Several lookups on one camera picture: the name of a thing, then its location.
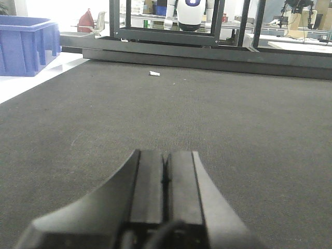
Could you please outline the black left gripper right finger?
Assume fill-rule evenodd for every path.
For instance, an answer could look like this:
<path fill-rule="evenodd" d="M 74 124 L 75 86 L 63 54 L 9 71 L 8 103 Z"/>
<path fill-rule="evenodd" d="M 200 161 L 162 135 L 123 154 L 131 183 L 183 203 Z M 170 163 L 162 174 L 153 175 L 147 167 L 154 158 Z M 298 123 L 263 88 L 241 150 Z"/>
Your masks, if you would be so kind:
<path fill-rule="evenodd" d="M 167 158 L 168 214 L 183 220 L 200 248 L 260 248 L 260 240 L 236 214 L 207 174 L 198 152 Z"/>

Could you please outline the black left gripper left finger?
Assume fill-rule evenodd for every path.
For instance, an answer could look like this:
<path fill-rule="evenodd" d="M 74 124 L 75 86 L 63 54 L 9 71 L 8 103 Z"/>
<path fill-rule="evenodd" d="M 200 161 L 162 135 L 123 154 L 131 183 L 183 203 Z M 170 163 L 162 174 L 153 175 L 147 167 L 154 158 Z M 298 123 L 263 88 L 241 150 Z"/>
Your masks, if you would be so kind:
<path fill-rule="evenodd" d="M 131 224 L 163 220 L 163 157 L 136 149 L 101 186 L 29 224 L 15 248 L 115 248 Z"/>

